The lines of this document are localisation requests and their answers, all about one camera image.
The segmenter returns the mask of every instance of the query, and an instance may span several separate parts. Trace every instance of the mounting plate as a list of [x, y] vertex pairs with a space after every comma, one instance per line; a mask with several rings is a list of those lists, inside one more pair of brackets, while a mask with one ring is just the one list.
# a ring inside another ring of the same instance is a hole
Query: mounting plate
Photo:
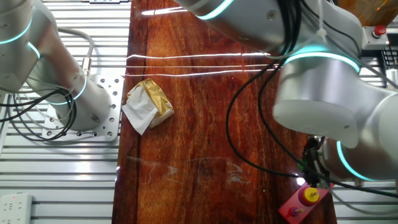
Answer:
[[81, 0], [90, 4], [119, 4], [121, 2], [129, 2], [130, 0]]
[[[111, 97], [111, 110], [108, 117], [97, 128], [90, 131], [72, 131], [69, 130], [66, 136], [62, 136], [54, 141], [79, 141], [79, 142], [110, 142], [116, 139], [119, 132], [119, 120], [121, 115], [121, 103], [123, 96], [124, 78], [121, 76], [110, 75], [90, 75], [90, 79], [100, 84], [109, 93]], [[63, 124], [55, 119], [57, 114], [55, 109], [49, 104], [44, 126], [48, 128], [59, 128]], [[43, 137], [51, 138], [61, 130], [43, 129]]]

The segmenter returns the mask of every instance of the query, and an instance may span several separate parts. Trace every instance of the white paper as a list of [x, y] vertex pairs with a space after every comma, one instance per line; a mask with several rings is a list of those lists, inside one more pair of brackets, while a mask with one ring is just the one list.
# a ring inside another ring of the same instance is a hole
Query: white paper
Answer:
[[158, 110], [143, 87], [133, 88], [129, 94], [130, 97], [126, 104], [122, 106], [122, 110], [132, 127], [142, 135]]

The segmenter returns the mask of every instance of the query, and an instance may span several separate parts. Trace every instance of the gold foil wrapper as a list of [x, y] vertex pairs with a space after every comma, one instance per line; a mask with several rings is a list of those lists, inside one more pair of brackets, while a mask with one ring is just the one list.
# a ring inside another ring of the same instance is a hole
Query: gold foil wrapper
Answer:
[[155, 115], [155, 118], [150, 123], [149, 127], [153, 128], [163, 122], [168, 117], [174, 114], [174, 109], [166, 94], [164, 94], [158, 84], [156, 84], [151, 78], [148, 78], [144, 81], [139, 82], [134, 89], [141, 86], [145, 92], [148, 94], [149, 98], [155, 104], [158, 112]]

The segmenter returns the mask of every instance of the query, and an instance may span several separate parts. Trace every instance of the power outlet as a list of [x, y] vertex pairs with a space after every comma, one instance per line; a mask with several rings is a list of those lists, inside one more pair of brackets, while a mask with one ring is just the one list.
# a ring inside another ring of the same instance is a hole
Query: power outlet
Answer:
[[27, 193], [0, 198], [0, 224], [29, 224], [32, 196]]

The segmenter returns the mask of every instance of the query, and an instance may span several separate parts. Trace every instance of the metal grating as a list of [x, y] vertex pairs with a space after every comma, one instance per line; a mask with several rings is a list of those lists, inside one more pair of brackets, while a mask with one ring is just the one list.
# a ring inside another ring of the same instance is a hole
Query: metal grating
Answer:
[[[126, 69], [131, 3], [89, 4], [75, 0], [46, 0], [59, 26], [78, 29], [93, 36], [95, 51], [91, 74], [124, 74]], [[60, 34], [73, 56], [82, 63], [88, 43]], [[365, 58], [378, 67], [376, 58]], [[366, 69], [361, 79], [376, 86], [385, 83]], [[39, 105], [46, 111], [47, 105]], [[40, 122], [38, 112], [30, 115]], [[34, 196], [32, 224], [110, 224], [113, 209], [114, 180], [118, 142], [48, 146], [20, 137], [11, 125], [0, 135], [0, 196], [27, 192]], [[366, 187], [395, 191], [394, 182], [371, 182]], [[369, 210], [397, 207], [391, 198], [353, 192], [339, 187], [335, 192], [347, 202]], [[347, 209], [335, 200], [338, 224], [393, 224], [398, 215], [372, 217]]]

